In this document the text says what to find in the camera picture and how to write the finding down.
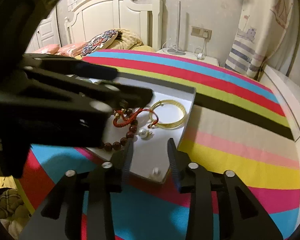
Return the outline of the white headboard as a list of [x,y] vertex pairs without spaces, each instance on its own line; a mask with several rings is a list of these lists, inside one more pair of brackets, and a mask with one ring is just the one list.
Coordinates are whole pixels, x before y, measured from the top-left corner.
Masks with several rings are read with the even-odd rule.
[[83,0],[65,18],[68,43],[89,41],[109,29],[136,33],[144,45],[161,49],[163,0],[139,4],[133,0]]

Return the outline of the sailboat print curtain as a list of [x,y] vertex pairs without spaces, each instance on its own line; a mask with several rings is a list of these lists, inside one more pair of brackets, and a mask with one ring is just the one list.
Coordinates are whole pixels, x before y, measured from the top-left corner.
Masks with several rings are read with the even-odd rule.
[[296,0],[243,0],[225,67],[257,80],[265,65],[286,73],[299,25]]

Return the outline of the pearl earring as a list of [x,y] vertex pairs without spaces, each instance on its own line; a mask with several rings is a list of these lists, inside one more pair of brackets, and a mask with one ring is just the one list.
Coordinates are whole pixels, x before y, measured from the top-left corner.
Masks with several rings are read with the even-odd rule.
[[152,176],[153,177],[159,177],[161,174],[161,170],[158,167],[154,167],[152,170]]
[[153,137],[153,132],[149,128],[140,128],[138,131],[138,136],[142,140],[149,140]]

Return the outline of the patterned round cushion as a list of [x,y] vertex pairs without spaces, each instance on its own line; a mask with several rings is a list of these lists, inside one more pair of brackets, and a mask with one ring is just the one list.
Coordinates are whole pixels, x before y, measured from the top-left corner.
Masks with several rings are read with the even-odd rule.
[[87,56],[95,51],[108,48],[119,34],[118,30],[110,29],[93,37],[81,50],[81,57]]

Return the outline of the wall socket plate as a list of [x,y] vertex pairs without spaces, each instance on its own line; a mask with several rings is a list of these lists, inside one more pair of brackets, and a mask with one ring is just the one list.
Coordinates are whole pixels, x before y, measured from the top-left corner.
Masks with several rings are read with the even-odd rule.
[[191,36],[205,38],[207,40],[210,40],[212,30],[192,26],[190,34],[191,34]]

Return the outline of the pink folded quilt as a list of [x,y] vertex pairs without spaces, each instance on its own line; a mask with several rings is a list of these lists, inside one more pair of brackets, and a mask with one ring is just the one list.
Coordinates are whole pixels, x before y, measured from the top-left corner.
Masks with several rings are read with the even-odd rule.
[[49,44],[38,50],[35,50],[35,54],[51,54],[51,55],[61,55],[76,57],[82,51],[82,49],[87,45],[87,42],[78,42],[67,44],[66,46],[60,47],[58,44]]

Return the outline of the grey white jewelry tray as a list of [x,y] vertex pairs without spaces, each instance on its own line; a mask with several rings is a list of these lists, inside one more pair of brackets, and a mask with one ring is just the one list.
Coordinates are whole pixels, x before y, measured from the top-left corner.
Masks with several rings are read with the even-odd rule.
[[[189,115],[192,110],[196,89],[194,87],[181,85],[170,81],[133,74],[125,74],[120,76],[115,79],[114,82],[153,90],[153,98],[147,105],[149,107],[159,100],[172,99],[181,102],[187,110],[187,118],[182,126],[175,129],[161,129],[157,127],[151,128],[150,130],[153,132],[153,137],[149,140],[142,140],[138,136],[138,131],[140,128],[148,128],[147,126],[150,123],[148,118],[149,113],[142,112],[137,117],[138,130],[134,137],[134,153],[130,166],[130,172],[140,178],[153,181],[158,184],[163,184],[170,169],[167,153],[167,141],[168,139],[173,138],[175,145],[179,145],[179,142],[184,135]],[[124,135],[126,135],[126,132],[128,131],[127,127],[114,127],[113,119],[114,116],[112,115],[107,121],[106,130],[103,137],[104,142],[112,143],[119,141]],[[107,161],[110,160],[110,157],[114,152],[107,152],[99,148],[91,147],[87,148],[87,150]],[[161,170],[159,177],[152,176],[152,170],[154,167],[158,167]]]

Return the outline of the white wardrobe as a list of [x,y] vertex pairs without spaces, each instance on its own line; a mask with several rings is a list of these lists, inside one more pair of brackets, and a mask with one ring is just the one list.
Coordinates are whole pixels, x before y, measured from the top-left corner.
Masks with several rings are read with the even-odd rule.
[[26,52],[32,53],[35,50],[50,44],[58,44],[59,46],[61,45],[56,8],[53,8],[47,18],[43,19],[39,23],[26,49]]

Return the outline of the lamp with round base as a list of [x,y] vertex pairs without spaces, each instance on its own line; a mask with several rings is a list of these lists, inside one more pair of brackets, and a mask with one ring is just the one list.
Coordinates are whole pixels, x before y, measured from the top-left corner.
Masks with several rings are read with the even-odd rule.
[[177,7],[177,28],[176,28],[176,38],[175,45],[171,45],[167,52],[171,55],[183,56],[186,53],[181,51],[179,48],[179,40],[180,40],[180,21],[181,21],[181,1],[178,1]]

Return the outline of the yellow floral bedsheet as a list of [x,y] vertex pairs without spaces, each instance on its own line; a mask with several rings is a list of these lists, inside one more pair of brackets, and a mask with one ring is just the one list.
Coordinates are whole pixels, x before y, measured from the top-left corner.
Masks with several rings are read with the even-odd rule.
[[132,48],[130,48],[130,50],[134,50],[134,51],[145,51],[145,52],[156,52],[155,49],[153,49],[150,46],[146,46],[146,45],[142,45],[142,46],[134,46]]

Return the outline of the white nightstand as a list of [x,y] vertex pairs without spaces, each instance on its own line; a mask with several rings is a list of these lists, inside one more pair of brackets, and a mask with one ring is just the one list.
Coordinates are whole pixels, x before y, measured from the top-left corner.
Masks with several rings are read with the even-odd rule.
[[177,52],[176,54],[172,54],[172,53],[169,53],[167,51],[167,49],[161,49],[161,50],[157,51],[157,53],[165,54],[168,56],[183,57],[185,59],[196,60],[196,61],[204,62],[204,63],[219,67],[219,62],[216,58],[209,57],[209,56],[203,56],[201,59],[199,59],[195,53],[188,52],[188,51],[186,51],[184,54],[181,55],[179,52]]

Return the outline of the beige fluffy pillow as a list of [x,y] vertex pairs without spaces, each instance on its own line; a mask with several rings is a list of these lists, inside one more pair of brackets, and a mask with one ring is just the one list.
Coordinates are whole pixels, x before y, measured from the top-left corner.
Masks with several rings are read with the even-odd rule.
[[107,49],[130,50],[134,47],[143,45],[138,34],[127,29],[116,29],[118,35]]

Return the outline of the gold bangle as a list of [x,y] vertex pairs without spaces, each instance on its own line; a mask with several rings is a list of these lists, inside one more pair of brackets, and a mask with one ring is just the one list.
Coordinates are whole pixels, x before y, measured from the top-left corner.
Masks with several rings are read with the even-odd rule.
[[185,106],[176,100],[164,99],[155,102],[149,110],[150,127],[175,129],[183,125],[187,118]]

